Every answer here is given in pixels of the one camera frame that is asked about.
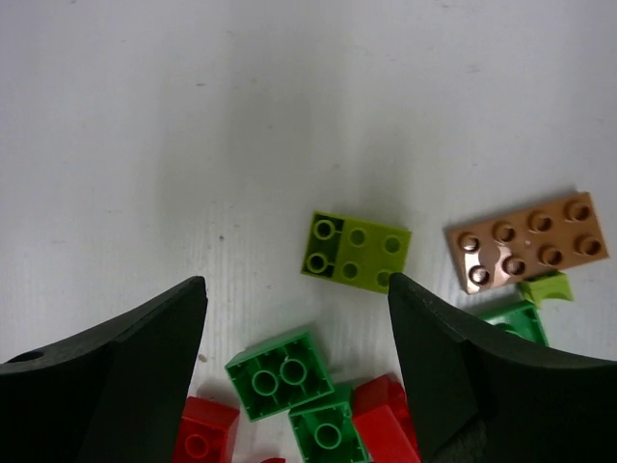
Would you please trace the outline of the small lime lego piece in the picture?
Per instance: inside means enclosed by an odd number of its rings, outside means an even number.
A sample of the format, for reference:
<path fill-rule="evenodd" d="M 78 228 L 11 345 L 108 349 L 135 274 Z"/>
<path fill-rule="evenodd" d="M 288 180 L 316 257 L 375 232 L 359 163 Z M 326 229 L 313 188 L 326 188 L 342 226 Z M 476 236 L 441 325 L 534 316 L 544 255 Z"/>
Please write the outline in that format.
<path fill-rule="evenodd" d="M 523 298 L 536 306 L 547 299 L 574 301 L 568 276 L 559 271 L 522 281 L 518 288 Z"/>

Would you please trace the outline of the red square lego brick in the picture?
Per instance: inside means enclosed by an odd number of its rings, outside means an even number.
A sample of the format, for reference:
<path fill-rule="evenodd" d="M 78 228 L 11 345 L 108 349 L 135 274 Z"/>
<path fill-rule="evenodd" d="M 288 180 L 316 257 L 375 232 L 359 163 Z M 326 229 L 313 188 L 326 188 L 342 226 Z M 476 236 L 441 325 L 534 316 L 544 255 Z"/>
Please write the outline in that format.
<path fill-rule="evenodd" d="M 188 396 L 174 446 L 173 463 L 232 461 L 240 411 L 234 407 Z"/>

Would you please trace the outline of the lime lego brick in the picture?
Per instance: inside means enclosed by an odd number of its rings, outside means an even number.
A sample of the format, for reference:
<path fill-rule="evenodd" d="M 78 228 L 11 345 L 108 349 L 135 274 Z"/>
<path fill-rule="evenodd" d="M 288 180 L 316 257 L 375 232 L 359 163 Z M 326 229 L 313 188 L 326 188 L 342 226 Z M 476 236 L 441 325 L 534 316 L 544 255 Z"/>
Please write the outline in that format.
<path fill-rule="evenodd" d="M 301 273 L 377 293 L 406 265 L 412 233 L 401 227 L 314 211 Z"/>

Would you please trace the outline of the long red lego brick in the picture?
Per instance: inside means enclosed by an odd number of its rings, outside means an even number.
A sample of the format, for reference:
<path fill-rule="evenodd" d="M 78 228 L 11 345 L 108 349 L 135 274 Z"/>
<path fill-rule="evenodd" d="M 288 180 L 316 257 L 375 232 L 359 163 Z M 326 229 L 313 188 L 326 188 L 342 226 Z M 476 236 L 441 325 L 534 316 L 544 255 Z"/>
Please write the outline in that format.
<path fill-rule="evenodd" d="M 352 421 L 373 462 L 420 463 L 421 457 L 402 384 L 384 374 L 353 392 Z"/>

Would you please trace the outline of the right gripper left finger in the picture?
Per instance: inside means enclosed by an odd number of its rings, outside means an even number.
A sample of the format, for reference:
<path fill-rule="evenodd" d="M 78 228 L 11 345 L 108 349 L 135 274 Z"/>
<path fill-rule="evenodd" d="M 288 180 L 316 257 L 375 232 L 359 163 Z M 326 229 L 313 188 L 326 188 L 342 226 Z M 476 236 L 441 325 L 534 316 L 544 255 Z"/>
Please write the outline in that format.
<path fill-rule="evenodd" d="M 171 461 L 206 311 L 194 276 L 3 363 L 2 461 Z"/>

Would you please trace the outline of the dark green lego brick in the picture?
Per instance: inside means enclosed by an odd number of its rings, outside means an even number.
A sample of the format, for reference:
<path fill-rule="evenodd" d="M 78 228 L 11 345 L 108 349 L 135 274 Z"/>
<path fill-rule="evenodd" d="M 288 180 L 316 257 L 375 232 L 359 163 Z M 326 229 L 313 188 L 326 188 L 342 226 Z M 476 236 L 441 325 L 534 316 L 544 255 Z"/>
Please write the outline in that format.
<path fill-rule="evenodd" d="M 352 421 L 353 387 L 335 384 L 334 391 L 294 407 L 288 417 L 302 461 L 361 463 L 369 454 Z"/>
<path fill-rule="evenodd" d="M 252 422 L 322 398 L 334 391 L 312 331 L 299 328 L 236 354 L 226 372 Z"/>

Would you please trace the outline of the dark green lego plate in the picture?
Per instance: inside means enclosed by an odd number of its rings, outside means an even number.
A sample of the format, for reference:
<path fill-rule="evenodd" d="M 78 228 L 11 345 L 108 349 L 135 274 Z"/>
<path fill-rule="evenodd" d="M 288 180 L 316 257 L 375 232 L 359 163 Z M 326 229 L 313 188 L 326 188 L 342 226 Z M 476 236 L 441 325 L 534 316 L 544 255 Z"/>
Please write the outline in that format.
<path fill-rule="evenodd" d="M 531 301 L 510 303 L 482 313 L 478 317 L 514 336 L 549 346 L 538 309 Z"/>

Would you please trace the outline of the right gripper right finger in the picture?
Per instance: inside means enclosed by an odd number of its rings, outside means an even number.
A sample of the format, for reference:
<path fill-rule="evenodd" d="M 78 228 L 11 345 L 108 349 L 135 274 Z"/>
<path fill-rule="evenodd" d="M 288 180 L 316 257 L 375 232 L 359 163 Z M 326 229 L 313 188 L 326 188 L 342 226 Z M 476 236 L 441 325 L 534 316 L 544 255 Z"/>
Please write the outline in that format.
<path fill-rule="evenodd" d="M 531 342 L 409 277 L 389 313 L 425 462 L 612 462 L 616 365 Z"/>

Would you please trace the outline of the orange flat lego plate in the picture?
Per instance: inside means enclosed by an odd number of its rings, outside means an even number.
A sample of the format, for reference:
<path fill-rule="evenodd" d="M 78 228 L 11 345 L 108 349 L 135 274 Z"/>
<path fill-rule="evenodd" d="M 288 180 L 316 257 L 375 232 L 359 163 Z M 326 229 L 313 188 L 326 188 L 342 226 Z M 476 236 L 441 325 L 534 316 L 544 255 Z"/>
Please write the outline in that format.
<path fill-rule="evenodd" d="M 609 257 L 587 192 L 451 227 L 445 235 L 468 294 Z"/>

